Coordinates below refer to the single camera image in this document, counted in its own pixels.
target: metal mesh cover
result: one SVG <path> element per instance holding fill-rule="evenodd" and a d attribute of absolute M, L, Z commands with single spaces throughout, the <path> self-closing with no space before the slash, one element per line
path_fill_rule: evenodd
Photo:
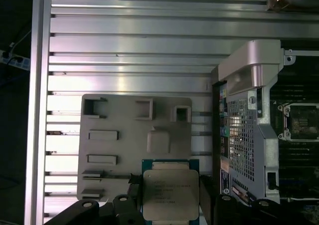
<path fill-rule="evenodd" d="M 254 181 L 253 111 L 248 100 L 228 102 L 230 167 Z"/>

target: dark background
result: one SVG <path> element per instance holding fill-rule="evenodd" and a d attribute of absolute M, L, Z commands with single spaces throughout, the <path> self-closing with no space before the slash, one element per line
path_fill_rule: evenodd
<path fill-rule="evenodd" d="M 31 21 L 32 0 L 0 0 L 0 49 L 7 50 L 19 31 Z M 21 31 L 19 39 L 31 29 L 31 24 Z M 14 50 L 30 58 L 29 35 Z M 0 220 L 19 225 L 24 217 L 24 190 L 26 169 L 26 139 L 29 74 L 0 63 Z M 6 75 L 14 82 L 7 82 Z"/>

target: screw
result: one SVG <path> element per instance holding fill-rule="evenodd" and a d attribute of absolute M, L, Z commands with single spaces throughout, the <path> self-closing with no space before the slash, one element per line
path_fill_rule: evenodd
<path fill-rule="evenodd" d="M 256 103 L 256 97 L 255 96 L 249 97 L 249 103 L 251 103 L 251 104 Z"/>
<path fill-rule="evenodd" d="M 92 204 L 91 203 L 84 203 L 82 206 L 85 208 L 88 208 L 88 207 L 92 206 Z"/>
<path fill-rule="evenodd" d="M 231 200 L 231 198 L 229 196 L 222 196 L 221 198 L 223 200 L 225 200 L 225 201 L 230 201 Z"/>
<path fill-rule="evenodd" d="M 269 206 L 269 203 L 266 202 L 266 201 L 260 201 L 259 204 L 263 207 L 268 207 Z"/>

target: label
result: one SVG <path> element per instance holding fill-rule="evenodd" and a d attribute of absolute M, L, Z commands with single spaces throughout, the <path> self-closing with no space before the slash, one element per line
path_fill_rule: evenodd
<path fill-rule="evenodd" d="M 230 178 L 229 173 L 224 170 L 220 170 L 220 193 L 229 194 L 230 193 Z"/>
<path fill-rule="evenodd" d="M 228 137 L 220 136 L 220 155 L 228 158 Z"/>

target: cable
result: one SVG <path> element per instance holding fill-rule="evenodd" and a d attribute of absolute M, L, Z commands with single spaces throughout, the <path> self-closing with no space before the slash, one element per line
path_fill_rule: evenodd
<path fill-rule="evenodd" d="M 22 57 L 15 56 L 15 57 L 10 58 L 10 60 L 8 61 L 8 63 L 6 65 L 10 65 L 11 61 L 13 61 L 14 59 L 17 60 L 19 63 L 21 63 L 23 61 Z"/>
<path fill-rule="evenodd" d="M 32 24 L 32 20 L 30 19 L 30 20 L 28 20 L 28 21 L 21 27 L 21 29 L 20 29 L 20 30 L 18 31 L 18 33 L 16 34 L 16 36 L 14 37 L 12 43 L 11 43 L 11 44 L 9 45 L 9 47 L 7 48 L 7 50 L 2 53 L 3 58 L 9 58 L 9 57 L 10 57 L 10 53 L 14 50 L 14 48 L 15 48 L 19 43 L 21 43 L 21 41 L 23 41 L 23 40 L 30 34 L 31 30 L 30 30 L 27 34 L 25 34 L 22 39 L 20 39 L 20 40 L 17 42 L 17 40 L 19 39 L 20 34 L 21 34 L 27 27 L 30 28 L 30 27 L 31 27 L 31 24 Z"/>
<path fill-rule="evenodd" d="M 28 72 L 25 72 L 25 73 L 23 73 L 22 75 L 19 75 L 19 76 L 17 76 L 17 77 L 14 77 L 14 78 L 12 78 L 12 79 L 7 80 L 5 83 L 0 84 L 0 88 L 3 88 L 3 87 L 5 87 L 6 85 L 8 85 L 8 84 L 10 84 L 10 83 L 12 83 L 12 82 L 15 82 L 15 81 L 17 81 L 17 80 L 20 80 L 20 79 L 24 78 L 25 76 L 27 76 L 28 74 L 29 74 Z"/>
<path fill-rule="evenodd" d="M 11 188 L 14 188 L 14 187 L 16 187 L 16 186 L 21 184 L 18 180 L 10 178 L 10 177 L 7 177 L 7 176 L 4 176 L 4 175 L 0 175 L 0 179 L 4 179 L 4 180 L 10 181 L 12 183 L 15 183 L 12 186 L 5 187 L 5 188 L 0 188 L 0 190 L 11 189 Z"/>
<path fill-rule="evenodd" d="M 21 41 L 23 41 L 30 33 L 31 33 L 32 30 L 29 30 L 29 32 L 27 34 L 24 35 L 24 37 L 22 37 L 17 43 L 11 43 L 10 47 L 11 47 L 11 50 L 9 52 L 13 53 L 14 49 L 16 48 L 16 46 L 18 44 L 21 43 Z"/>

